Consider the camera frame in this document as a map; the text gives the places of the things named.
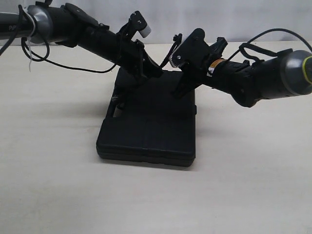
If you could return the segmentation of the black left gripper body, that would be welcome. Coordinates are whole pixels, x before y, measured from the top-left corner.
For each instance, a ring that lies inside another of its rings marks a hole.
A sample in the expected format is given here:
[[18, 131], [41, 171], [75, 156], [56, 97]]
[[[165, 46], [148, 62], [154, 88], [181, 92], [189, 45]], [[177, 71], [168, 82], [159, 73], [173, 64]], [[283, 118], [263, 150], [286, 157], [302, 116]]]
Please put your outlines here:
[[129, 26], [123, 26], [117, 33], [117, 54], [113, 57], [113, 63], [126, 70], [138, 80], [148, 79], [153, 76], [153, 67], [144, 44], [140, 41], [127, 40]]

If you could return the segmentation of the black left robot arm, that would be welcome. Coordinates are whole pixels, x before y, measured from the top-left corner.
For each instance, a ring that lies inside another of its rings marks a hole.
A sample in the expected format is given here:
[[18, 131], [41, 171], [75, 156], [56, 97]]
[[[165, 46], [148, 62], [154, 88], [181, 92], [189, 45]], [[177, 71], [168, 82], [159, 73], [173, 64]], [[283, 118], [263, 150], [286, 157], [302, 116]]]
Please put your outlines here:
[[144, 49], [144, 44], [133, 41], [136, 33], [147, 37], [151, 29], [139, 11], [133, 12], [125, 25], [117, 33], [110, 31], [108, 25], [99, 23], [79, 7], [66, 3], [52, 7], [51, 1], [37, 1], [34, 5], [19, 12], [0, 14], [0, 38], [6, 40], [1, 47], [3, 54], [12, 42], [19, 38], [24, 54], [35, 62], [49, 60], [50, 43], [74, 48], [79, 46], [104, 58], [113, 66], [103, 73], [112, 71], [116, 66], [124, 69], [134, 79], [129, 93], [151, 78], [159, 78], [163, 70]]

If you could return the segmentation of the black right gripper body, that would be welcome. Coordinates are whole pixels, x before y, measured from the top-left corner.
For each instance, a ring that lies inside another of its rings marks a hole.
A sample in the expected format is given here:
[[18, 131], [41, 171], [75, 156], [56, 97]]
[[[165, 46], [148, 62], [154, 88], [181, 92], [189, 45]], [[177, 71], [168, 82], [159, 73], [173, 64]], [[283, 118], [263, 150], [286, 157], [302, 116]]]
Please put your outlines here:
[[184, 64], [180, 67], [181, 71], [189, 76], [192, 83], [199, 83], [201, 85], [203, 78], [209, 72], [209, 64], [222, 57], [227, 44], [224, 37], [218, 37], [215, 43], [209, 45], [211, 53], [205, 57], [200, 68], [194, 67], [191, 64]]

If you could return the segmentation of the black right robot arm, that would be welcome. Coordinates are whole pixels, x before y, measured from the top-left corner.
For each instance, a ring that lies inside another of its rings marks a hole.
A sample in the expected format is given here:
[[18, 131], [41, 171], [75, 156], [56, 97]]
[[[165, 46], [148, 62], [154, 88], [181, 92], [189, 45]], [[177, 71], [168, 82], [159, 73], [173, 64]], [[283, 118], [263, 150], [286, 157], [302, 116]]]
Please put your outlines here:
[[198, 36], [188, 37], [169, 58], [183, 76], [174, 91], [181, 98], [200, 85], [232, 96], [239, 105], [251, 108], [260, 100], [309, 95], [312, 92], [312, 54], [304, 50], [264, 50], [244, 43], [239, 50], [246, 60], [222, 57], [227, 41], [218, 37], [208, 45]]

